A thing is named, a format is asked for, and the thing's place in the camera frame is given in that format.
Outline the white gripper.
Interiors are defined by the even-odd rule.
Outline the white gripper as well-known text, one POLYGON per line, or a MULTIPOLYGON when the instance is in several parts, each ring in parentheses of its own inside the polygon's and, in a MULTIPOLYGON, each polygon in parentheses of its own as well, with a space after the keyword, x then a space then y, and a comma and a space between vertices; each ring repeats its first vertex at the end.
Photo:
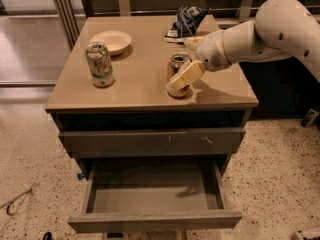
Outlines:
POLYGON ((200 37, 189 37, 184 45, 196 51, 196 61, 186 62, 169 84, 180 90, 199 80, 205 71, 216 72, 231 66, 223 47, 223 30, 218 30, 200 37))

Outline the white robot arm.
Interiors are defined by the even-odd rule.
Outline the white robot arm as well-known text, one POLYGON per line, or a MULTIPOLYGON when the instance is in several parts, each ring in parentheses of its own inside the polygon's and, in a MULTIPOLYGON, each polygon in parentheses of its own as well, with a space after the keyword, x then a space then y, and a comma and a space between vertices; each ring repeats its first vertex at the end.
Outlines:
POLYGON ((186 62, 167 83, 180 91, 205 72, 239 62, 270 62, 297 58, 320 81, 320 24, 297 0, 267 0, 253 20, 202 37, 187 38, 195 59, 186 62))

